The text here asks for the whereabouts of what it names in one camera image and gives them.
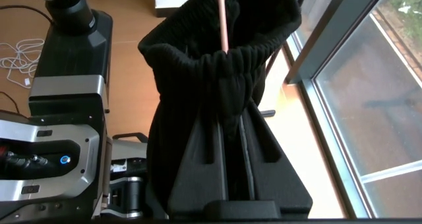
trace glass pane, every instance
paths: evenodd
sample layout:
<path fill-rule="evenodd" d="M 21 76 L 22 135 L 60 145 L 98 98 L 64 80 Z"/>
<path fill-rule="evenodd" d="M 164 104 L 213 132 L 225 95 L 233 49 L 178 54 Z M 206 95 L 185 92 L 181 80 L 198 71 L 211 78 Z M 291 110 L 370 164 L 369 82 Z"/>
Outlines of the glass pane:
<path fill-rule="evenodd" d="M 302 4 L 302 25 L 296 31 L 302 45 L 305 45 L 312 31 L 317 26 L 331 0 L 304 0 Z"/>
<path fill-rule="evenodd" d="M 422 159 L 420 2 L 381 0 L 316 77 L 360 175 Z"/>
<path fill-rule="evenodd" d="M 422 171 L 365 185 L 379 217 L 422 217 Z"/>

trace black cable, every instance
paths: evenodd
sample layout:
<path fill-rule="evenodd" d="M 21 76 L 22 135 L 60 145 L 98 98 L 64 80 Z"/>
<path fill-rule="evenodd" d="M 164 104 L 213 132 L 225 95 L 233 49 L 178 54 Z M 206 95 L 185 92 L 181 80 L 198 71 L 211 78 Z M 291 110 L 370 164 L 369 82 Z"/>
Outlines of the black cable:
<path fill-rule="evenodd" d="M 19 111 L 19 107 L 18 107 L 18 104 L 16 103 L 16 101 L 11 97 L 11 96 L 9 96 L 6 92 L 0 92 L 0 94 L 3 94 L 3 95 L 5 95 L 7 98 L 9 98 L 13 103 L 14 103 L 14 105 L 15 105 L 15 108 L 16 108 L 16 112 L 18 113 L 18 114 L 20 114 L 20 111 Z"/>
<path fill-rule="evenodd" d="M 29 10 L 33 10 L 33 11 L 36 11 L 37 13 L 40 13 L 42 16 L 44 16 L 50 22 L 50 24 L 54 24 L 54 21 L 47 14 L 41 12 L 40 10 L 38 10 L 34 7 L 29 7 L 29 6 L 25 6 L 25 5 L 0 6 L 0 10 L 3 10 L 3 9 L 29 9 Z"/>

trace window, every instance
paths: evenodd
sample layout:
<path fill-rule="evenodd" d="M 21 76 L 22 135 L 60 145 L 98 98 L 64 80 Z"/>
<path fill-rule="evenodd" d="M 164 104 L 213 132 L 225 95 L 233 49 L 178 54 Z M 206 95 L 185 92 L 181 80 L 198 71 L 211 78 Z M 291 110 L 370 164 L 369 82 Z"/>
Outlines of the window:
<path fill-rule="evenodd" d="M 286 80 L 352 217 L 422 217 L 421 26 L 422 0 L 303 3 L 305 47 Z"/>

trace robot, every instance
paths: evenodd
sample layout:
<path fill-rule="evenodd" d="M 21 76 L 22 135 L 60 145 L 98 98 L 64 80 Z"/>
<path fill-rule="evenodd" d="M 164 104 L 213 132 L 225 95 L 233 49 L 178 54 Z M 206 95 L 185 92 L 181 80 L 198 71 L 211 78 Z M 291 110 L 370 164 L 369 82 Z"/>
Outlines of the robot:
<path fill-rule="evenodd" d="M 193 147 L 207 143 L 200 132 L 184 155 L 199 158 L 182 161 L 177 179 L 183 185 L 173 188 L 167 215 L 145 175 L 145 136 L 129 134 L 140 142 L 107 136 L 112 18 L 86 0 L 45 0 L 45 7 L 55 24 L 32 83 L 31 117 L 0 112 L 0 223 L 307 218 L 312 199 L 280 148 L 249 151 L 251 158 L 270 159 L 245 159 L 244 194 L 229 200 L 218 139 L 210 144 L 213 162 L 193 162 L 202 159 Z"/>

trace white cable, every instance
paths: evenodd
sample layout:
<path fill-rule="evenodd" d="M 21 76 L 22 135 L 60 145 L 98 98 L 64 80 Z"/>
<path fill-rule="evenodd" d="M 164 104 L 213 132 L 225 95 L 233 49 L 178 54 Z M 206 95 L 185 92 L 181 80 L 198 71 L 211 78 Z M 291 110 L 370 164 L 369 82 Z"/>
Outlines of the white cable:
<path fill-rule="evenodd" d="M 41 49 L 44 45 L 43 39 L 29 39 L 19 41 L 15 47 L 11 46 L 8 43 L 0 43 L 0 46 L 6 45 L 13 49 L 16 53 L 14 57 L 4 57 L 0 59 L 0 68 L 8 69 L 9 73 L 7 74 L 6 79 L 10 82 L 18 84 L 23 88 L 30 89 L 31 86 L 27 86 L 20 82 L 17 82 L 11 78 L 11 73 L 13 70 L 19 70 L 22 74 L 27 74 L 28 77 L 33 78 L 32 74 L 35 72 L 38 60 L 40 59 Z M 33 53 L 36 56 L 36 59 L 31 59 L 27 54 Z"/>

